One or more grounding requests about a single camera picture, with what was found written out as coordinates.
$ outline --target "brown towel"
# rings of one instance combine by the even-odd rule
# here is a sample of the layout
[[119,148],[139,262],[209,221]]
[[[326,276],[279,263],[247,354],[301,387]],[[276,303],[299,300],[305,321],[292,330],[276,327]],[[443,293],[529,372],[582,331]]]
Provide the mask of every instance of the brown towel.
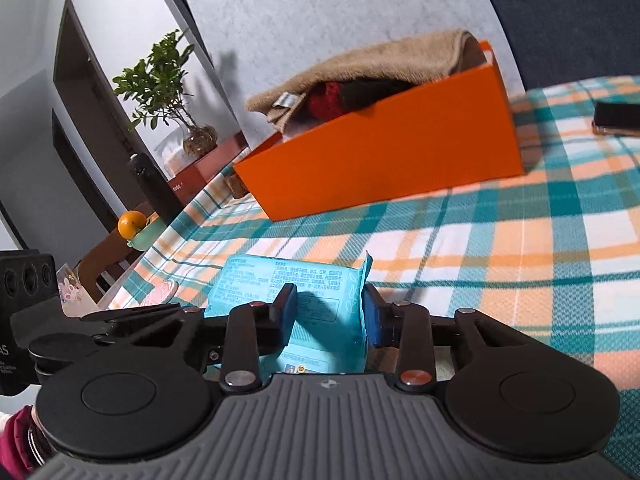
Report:
[[[283,131],[306,92],[325,81],[387,78],[422,84],[486,62],[478,40],[461,28],[350,50],[301,72],[287,82],[247,99],[246,109],[268,116]],[[274,107],[284,93],[298,96],[291,107]]]

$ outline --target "orange fruit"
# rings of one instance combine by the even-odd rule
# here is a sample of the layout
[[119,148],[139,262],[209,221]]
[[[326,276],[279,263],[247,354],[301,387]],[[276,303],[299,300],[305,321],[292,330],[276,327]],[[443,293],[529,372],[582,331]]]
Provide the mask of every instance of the orange fruit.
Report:
[[146,216],[140,211],[127,211],[118,220],[118,232],[125,240],[131,240],[146,227]]

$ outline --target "wooden chair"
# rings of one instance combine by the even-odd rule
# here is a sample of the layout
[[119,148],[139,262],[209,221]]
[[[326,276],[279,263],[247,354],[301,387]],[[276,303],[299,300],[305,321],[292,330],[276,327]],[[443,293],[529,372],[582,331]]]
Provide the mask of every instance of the wooden chair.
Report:
[[[147,217],[153,212],[148,202],[139,205],[136,211],[140,211]],[[142,254],[127,245],[127,241],[120,236],[118,229],[111,231],[108,236],[95,246],[80,261],[78,265],[78,279],[95,303],[100,301],[103,293],[98,288],[98,280],[105,282],[102,273],[106,272],[113,280],[117,280],[124,273],[121,262],[133,264]]]

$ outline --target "checkered tablecloth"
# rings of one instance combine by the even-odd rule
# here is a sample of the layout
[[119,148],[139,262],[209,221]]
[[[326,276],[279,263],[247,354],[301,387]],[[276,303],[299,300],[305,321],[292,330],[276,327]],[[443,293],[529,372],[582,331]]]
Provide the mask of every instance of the checkered tablecloth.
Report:
[[165,279],[180,282],[175,299],[202,306],[232,254],[357,267],[369,251],[385,299],[444,316],[479,308],[607,374],[622,401],[607,454],[640,474],[640,139],[591,133],[604,98],[640,102],[640,77],[513,100],[527,170],[517,178],[273,223],[250,195],[230,199],[218,176],[111,308],[136,306]]

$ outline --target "black phone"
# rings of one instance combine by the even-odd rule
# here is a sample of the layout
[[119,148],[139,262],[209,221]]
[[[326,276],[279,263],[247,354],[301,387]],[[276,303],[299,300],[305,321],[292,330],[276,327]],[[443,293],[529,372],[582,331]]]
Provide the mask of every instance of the black phone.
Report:
[[596,101],[593,133],[640,137],[640,103]]

